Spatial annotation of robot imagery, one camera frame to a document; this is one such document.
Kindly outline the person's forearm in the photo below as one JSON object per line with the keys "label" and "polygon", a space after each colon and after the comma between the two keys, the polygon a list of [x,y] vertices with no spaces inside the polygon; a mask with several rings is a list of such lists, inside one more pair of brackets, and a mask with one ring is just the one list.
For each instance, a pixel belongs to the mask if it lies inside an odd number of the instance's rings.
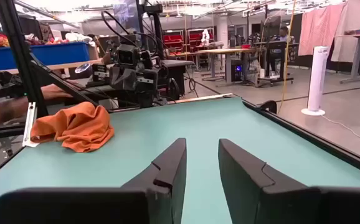
{"label": "person's forearm", "polygon": [[28,104],[26,96],[0,101],[0,124],[24,116]]}

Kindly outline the green table mat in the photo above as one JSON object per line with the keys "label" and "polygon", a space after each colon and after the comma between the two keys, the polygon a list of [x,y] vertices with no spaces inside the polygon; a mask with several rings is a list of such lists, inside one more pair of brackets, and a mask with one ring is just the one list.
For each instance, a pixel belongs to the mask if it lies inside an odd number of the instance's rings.
{"label": "green table mat", "polygon": [[229,224],[218,143],[236,143],[308,186],[360,187],[360,169],[247,108],[222,98],[111,115],[114,136],[100,149],[76,153],[59,142],[27,147],[0,168],[0,195],[26,187],[119,187],[178,138],[187,143],[182,224]]}

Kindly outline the person's hand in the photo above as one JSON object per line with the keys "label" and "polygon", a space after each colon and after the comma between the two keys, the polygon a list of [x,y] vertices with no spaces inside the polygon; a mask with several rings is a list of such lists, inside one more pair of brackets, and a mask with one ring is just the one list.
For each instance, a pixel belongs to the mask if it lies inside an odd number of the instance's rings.
{"label": "person's hand", "polygon": [[72,95],[63,91],[57,85],[50,84],[41,88],[42,95],[45,100],[54,100],[57,98],[72,98]]}

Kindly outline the silver frame bracket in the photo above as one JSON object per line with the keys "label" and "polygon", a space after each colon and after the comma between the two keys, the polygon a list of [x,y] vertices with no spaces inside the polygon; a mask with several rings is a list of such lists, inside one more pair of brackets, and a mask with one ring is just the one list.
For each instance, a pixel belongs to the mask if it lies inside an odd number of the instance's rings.
{"label": "silver frame bracket", "polygon": [[36,102],[30,102],[27,108],[27,116],[26,116],[26,123],[24,128],[22,146],[28,147],[36,147],[38,143],[32,142],[31,140],[31,130],[35,120],[37,119],[37,107]]}

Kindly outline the wooden work table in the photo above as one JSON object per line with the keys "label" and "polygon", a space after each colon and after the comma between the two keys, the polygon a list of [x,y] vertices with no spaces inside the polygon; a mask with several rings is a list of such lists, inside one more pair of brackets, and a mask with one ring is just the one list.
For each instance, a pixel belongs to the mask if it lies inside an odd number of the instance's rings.
{"label": "wooden work table", "polygon": [[[232,61],[233,59],[231,58],[230,54],[232,53],[240,53],[241,55],[243,55],[244,57],[249,54],[249,53],[260,53],[260,50],[257,49],[210,49],[210,50],[200,50],[198,52],[192,52],[192,53],[181,53],[181,54],[177,54],[177,53],[170,53],[168,55],[169,58],[181,58],[184,57],[185,60],[187,60],[187,57],[195,57],[196,58],[196,62],[198,62],[199,60],[197,59],[200,55],[202,54],[207,54],[210,58],[211,61],[211,75],[210,77],[207,78],[203,78],[203,80],[205,81],[217,81],[217,80],[225,80],[224,84],[220,84],[217,85],[217,87],[221,87],[221,86],[231,86],[231,85],[236,85],[236,84],[240,84],[241,81],[233,81],[232,78]],[[225,55],[225,76],[221,76],[221,77],[217,77],[216,76],[216,71],[215,71],[215,55],[220,55],[220,61],[222,61],[222,56]]]}

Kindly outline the red storage shelf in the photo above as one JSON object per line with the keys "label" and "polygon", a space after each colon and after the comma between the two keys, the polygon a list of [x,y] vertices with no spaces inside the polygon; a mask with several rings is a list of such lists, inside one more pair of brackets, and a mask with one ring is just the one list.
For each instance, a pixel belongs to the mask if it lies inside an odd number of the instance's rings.
{"label": "red storage shelf", "polygon": [[[202,44],[202,38],[203,38],[205,30],[209,34],[209,43],[208,44]],[[209,48],[209,45],[215,41],[214,32],[215,32],[215,30],[213,27],[196,28],[196,29],[187,30],[187,42],[189,44],[190,52],[207,50]]]}
{"label": "red storage shelf", "polygon": [[183,30],[164,30],[164,44],[175,53],[184,51],[184,32]]}

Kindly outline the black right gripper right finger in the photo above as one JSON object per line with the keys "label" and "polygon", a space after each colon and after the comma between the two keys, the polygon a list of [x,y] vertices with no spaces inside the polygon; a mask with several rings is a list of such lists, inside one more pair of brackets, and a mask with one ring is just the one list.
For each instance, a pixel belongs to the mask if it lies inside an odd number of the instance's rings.
{"label": "black right gripper right finger", "polygon": [[228,139],[219,170],[233,224],[360,224],[360,187],[308,187]]}

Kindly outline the beige hanging cloth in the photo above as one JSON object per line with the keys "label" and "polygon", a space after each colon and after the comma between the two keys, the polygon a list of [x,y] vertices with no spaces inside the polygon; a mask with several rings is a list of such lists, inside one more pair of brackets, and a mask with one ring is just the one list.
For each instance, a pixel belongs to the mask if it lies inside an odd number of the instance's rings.
{"label": "beige hanging cloth", "polygon": [[345,31],[357,29],[360,29],[360,0],[348,0],[338,22],[332,62],[353,62],[358,40],[355,37],[341,37],[341,35],[344,35]]}

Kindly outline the blue plastic bin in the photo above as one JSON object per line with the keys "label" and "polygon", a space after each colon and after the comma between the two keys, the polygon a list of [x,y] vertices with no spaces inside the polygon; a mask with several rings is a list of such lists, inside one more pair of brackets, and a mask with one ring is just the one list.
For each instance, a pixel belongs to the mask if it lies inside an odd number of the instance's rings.
{"label": "blue plastic bin", "polygon": [[[32,45],[31,52],[44,65],[84,62],[90,60],[88,45],[73,42],[54,45]],[[0,70],[16,68],[16,62],[9,47],[0,48]]]}

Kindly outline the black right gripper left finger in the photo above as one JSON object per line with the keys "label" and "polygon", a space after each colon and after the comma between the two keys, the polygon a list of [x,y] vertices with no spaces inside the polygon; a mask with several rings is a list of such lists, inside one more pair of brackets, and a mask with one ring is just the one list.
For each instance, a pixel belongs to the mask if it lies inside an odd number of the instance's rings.
{"label": "black right gripper left finger", "polygon": [[0,196],[0,224],[181,224],[186,139],[121,187],[25,188]]}

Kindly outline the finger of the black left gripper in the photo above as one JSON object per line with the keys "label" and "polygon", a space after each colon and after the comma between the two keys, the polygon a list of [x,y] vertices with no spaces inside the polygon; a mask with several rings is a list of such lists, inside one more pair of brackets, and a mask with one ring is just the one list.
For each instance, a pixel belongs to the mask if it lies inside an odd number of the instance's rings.
{"label": "finger of the black left gripper", "polygon": [[114,90],[125,89],[125,69],[121,67],[110,67],[110,86]]}
{"label": "finger of the black left gripper", "polygon": [[136,72],[132,69],[126,68],[122,75],[123,89],[135,90],[136,88]]}

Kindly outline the pink hanging cloth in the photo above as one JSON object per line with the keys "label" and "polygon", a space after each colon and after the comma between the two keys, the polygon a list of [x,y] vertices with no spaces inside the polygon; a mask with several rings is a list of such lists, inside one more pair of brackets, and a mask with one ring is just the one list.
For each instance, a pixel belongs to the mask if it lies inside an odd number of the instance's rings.
{"label": "pink hanging cloth", "polygon": [[317,46],[331,47],[345,3],[303,13],[298,55],[313,55]]}

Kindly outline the black table clamp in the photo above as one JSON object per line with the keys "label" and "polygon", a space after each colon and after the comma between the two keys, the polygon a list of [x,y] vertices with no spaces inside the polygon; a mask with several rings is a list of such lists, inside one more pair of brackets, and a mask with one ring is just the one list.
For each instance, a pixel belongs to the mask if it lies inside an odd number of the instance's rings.
{"label": "black table clamp", "polygon": [[264,111],[269,111],[271,113],[277,114],[277,102],[273,100],[268,100],[262,103],[259,108]]}

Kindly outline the person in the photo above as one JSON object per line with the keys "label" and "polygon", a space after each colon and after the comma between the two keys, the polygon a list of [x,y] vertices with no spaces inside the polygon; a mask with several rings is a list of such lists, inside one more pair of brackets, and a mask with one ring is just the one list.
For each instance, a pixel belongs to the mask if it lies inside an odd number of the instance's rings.
{"label": "person", "polygon": [[[273,37],[272,40],[273,41],[281,41],[281,42],[285,42],[285,41],[293,42],[293,40],[288,37],[288,27],[286,27],[286,26],[281,27],[280,31],[279,31],[279,35],[276,37]],[[282,55],[284,55],[283,49],[272,49],[270,51],[270,66],[271,66],[272,72],[277,73],[275,60],[278,58],[281,58]]]}

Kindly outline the grey-legged side table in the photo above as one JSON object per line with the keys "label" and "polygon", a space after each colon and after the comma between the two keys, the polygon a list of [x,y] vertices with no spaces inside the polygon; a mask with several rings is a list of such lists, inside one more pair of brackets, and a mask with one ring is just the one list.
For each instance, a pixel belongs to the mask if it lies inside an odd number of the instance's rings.
{"label": "grey-legged side table", "polygon": [[349,78],[340,80],[340,84],[351,83],[351,82],[359,82],[360,81],[360,73],[359,73],[359,64],[360,64],[360,34],[351,34],[351,35],[340,35],[339,37],[354,37],[357,38],[357,46],[356,51],[354,53],[353,66],[351,69],[351,76]]}

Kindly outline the white tower fan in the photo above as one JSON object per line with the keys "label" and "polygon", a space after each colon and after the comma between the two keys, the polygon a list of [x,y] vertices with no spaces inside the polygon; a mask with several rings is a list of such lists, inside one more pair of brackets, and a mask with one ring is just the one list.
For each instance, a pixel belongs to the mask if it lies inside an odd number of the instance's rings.
{"label": "white tower fan", "polygon": [[305,115],[323,116],[325,114],[320,105],[328,55],[329,47],[317,46],[314,48],[307,107],[301,110]]}

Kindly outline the orange towel with white tag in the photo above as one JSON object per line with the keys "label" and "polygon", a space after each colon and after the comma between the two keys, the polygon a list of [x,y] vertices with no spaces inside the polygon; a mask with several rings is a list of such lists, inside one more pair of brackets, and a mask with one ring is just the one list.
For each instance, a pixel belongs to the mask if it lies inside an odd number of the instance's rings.
{"label": "orange towel with white tag", "polygon": [[59,141],[75,152],[92,152],[114,136],[110,115],[102,106],[82,102],[36,119],[30,133],[34,143]]}

